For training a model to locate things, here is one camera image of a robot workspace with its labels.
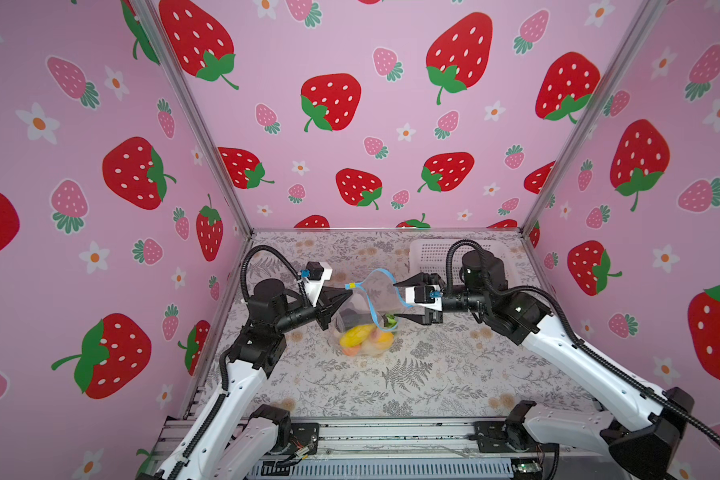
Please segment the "white plastic basket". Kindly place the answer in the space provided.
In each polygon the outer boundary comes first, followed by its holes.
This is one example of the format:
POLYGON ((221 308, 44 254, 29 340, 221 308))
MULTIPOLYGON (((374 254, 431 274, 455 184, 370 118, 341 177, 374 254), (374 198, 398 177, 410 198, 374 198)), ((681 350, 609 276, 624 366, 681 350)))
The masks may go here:
MULTIPOLYGON (((446 255, 456 239, 420 239, 411 243, 409 248, 409 274, 436 273, 445 278, 446 255)), ((529 263, 528 257, 520 247, 510 245, 498 240, 477 240, 481 247, 492 253, 504 265, 505 276, 510 287, 536 282, 536 275, 529 263)), ((469 246, 460 247, 453 256, 452 271, 454 284, 461 284, 459 270, 462 267, 462 258, 471 253, 469 246)))

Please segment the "green leaf toy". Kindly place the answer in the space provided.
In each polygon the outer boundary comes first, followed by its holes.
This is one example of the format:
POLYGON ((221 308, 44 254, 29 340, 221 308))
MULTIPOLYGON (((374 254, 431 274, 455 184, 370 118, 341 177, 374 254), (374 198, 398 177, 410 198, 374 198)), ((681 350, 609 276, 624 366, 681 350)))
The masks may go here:
POLYGON ((393 332, 398 327, 398 321, 394 314, 385 314, 383 316, 383 330, 386 332, 393 332))

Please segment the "yellow banana toy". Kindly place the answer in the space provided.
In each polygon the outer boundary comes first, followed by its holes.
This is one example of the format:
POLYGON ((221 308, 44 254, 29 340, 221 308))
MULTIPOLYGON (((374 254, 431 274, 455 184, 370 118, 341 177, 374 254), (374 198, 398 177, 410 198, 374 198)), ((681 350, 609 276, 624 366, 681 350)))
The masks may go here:
POLYGON ((353 327, 342 334, 339 344, 343 349, 354 349, 361 346, 376 330, 377 327, 372 324, 353 327))

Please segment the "clear zip top bag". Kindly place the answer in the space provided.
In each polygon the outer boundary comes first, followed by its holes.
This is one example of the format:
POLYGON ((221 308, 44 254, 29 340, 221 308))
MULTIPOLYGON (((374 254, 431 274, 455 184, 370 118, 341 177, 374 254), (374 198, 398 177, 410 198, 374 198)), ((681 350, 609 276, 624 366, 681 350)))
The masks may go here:
MULTIPOLYGON (((384 331, 385 314, 405 313, 410 308, 400 289, 394 286, 396 282, 395 276, 390 271, 377 268, 364 280, 348 282, 344 285, 344 288, 351 289, 354 294, 339 308, 330 324, 328 340, 337 353, 343 354, 339 339, 346 331, 366 324, 375 325, 377 330, 384 331)), ((380 356, 389 350, 374 351, 370 346, 369 338, 361 347, 362 352, 357 356, 380 356)))

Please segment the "orange toy fruit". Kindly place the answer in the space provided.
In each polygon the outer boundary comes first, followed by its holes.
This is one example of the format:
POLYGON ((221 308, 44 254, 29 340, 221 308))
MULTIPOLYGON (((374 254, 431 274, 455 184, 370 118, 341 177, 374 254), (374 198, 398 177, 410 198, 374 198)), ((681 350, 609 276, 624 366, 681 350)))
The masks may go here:
POLYGON ((355 346, 355 347, 350 347, 350 348, 343 347, 342 352, 344 355, 346 355, 348 357, 354 357, 354 356, 359 355, 362 352, 362 347, 361 346, 355 346))

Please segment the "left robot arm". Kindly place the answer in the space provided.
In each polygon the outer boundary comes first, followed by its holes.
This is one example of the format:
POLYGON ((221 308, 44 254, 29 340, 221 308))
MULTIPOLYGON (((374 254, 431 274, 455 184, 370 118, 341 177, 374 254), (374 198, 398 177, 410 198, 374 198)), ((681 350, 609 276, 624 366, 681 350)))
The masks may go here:
POLYGON ((297 269, 277 249, 268 245, 251 248, 240 265, 242 301, 248 319, 232 345, 218 357, 220 381, 189 432, 152 473, 154 479, 244 479, 271 451, 287 449, 291 436, 288 411, 261 406, 244 428, 238 426, 281 359, 288 332, 317 323, 327 329, 352 293, 327 286, 332 268, 310 261, 297 269), (265 252, 274 256, 295 282, 286 288, 278 278, 248 285, 253 257, 265 252))

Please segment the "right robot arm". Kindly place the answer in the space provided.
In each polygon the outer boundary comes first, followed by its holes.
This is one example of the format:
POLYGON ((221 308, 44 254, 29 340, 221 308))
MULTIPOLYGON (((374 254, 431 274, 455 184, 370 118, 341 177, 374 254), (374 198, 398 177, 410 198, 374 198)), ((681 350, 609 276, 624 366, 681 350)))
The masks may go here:
POLYGON ((687 427, 720 448, 720 434, 693 416, 687 392, 648 384, 590 346, 551 294, 509 286, 503 262, 473 240, 449 247, 443 276, 418 273, 395 286, 404 289, 406 303, 424 310, 412 321, 433 325, 446 313, 469 313, 556 366, 603 408, 585 414, 522 401, 504 423, 506 441, 515 450, 566 445, 606 456, 636 479, 668 479, 687 427))

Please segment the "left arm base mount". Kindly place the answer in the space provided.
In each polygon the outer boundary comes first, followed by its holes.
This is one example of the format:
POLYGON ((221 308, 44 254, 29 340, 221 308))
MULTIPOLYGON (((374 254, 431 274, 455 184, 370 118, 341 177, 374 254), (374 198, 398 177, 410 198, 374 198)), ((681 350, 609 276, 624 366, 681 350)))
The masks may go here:
POLYGON ((263 465, 285 469, 317 452, 319 433, 317 422, 293 421, 288 410, 261 405, 250 415, 237 439, 247 452, 262 453, 263 465))

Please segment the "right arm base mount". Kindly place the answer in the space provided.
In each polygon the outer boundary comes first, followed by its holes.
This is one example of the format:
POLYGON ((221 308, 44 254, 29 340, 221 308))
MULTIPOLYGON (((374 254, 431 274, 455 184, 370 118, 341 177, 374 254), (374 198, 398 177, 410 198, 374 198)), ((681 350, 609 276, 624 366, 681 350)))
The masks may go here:
POLYGON ((476 421, 469 439, 477 443, 481 453, 559 453, 558 444, 539 443, 526 429, 525 421, 536 406, 534 401, 523 400, 503 419, 476 421))

